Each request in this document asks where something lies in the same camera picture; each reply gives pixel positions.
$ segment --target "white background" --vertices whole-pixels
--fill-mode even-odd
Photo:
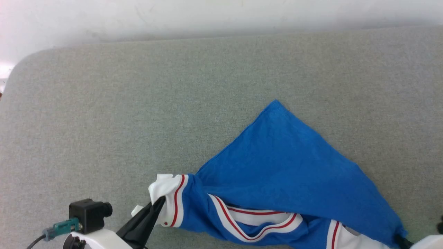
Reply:
[[[0,79],[53,47],[422,24],[442,0],[1,0]]]

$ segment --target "black cable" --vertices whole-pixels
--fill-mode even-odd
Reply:
[[[31,249],[35,246],[35,244],[37,244],[40,240],[46,238],[46,234],[38,237],[36,240],[34,240],[34,242],[32,242],[26,249]]]

